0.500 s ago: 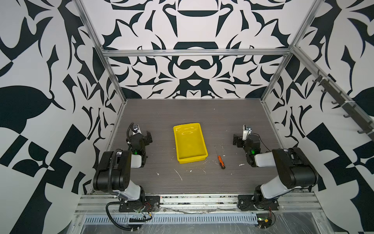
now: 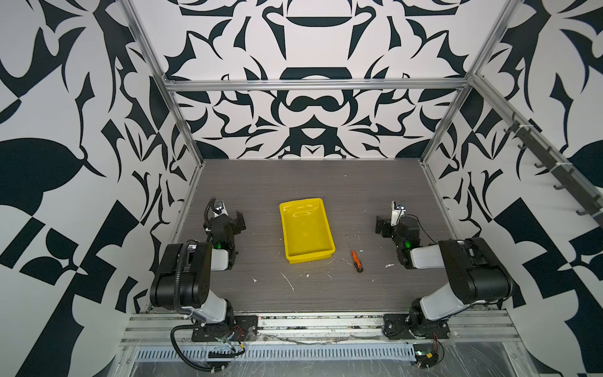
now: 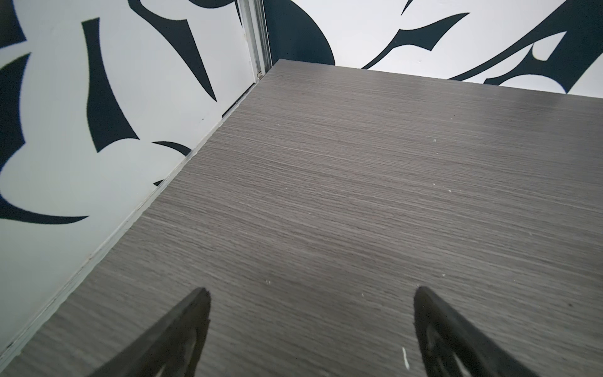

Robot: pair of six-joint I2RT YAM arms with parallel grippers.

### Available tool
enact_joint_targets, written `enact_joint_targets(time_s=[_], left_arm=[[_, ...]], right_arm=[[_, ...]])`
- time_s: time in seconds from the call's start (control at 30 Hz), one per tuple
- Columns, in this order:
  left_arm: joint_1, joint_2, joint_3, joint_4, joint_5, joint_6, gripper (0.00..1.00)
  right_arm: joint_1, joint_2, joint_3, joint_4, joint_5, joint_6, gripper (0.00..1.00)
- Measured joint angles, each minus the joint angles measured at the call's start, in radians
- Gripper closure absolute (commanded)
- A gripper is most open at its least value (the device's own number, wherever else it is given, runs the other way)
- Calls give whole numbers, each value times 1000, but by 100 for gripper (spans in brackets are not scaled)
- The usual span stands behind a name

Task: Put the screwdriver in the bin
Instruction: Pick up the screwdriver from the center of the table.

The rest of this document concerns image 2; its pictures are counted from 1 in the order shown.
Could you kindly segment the orange handled screwdriver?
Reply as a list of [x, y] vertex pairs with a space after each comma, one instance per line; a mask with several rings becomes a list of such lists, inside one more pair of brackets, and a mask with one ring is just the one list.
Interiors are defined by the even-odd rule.
[[348, 243], [348, 245], [350, 247], [350, 254], [351, 254], [351, 257], [353, 259], [354, 268], [356, 269], [356, 271], [358, 273], [363, 273], [364, 272], [364, 267], [363, 267], [363, 265], [362, 265], [362, 263], [361, 263], [361, 261], [359, 259], [359, 256], [358, 256], [356, 250], [354, 248], [352, 248], [352, 245], [350, 243], [350, 240], [349, 240], [348, 236], [345, 236], [345, 238], [346, 238], [346, 241], [347, 241], [347, 243]]

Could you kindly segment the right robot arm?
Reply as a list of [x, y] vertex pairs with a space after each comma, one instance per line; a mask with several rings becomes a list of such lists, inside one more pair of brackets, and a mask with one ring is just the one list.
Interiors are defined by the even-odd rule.
[[447, 339], [451, 317], [475, 305], [503, 302], [513, 293], [510, 274], [484, 239], [441, 240], [422, 246], [420, 229], [420, 221], [409, 215], [375, 220], [375, 232], [394, 242], [405, 269], [444, 270], [448, 278], [433, 293], [414, 300], [407, 314], [383, 316], [388, 339]]

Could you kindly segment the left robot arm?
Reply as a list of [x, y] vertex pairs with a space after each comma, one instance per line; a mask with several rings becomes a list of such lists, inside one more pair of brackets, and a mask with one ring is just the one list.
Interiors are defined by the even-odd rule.
[[212, 292], [213, 272], [234, 267], [235, 236], [246, 229], [243, 214], [215, 212], [204, 224], [207, 239], [166, 247], [150, 288], [153, 307], [172, 310], [192, 321], [193, 342], [242, 341], [257, 333], [258, 317], [237, 316], [232, 304]]

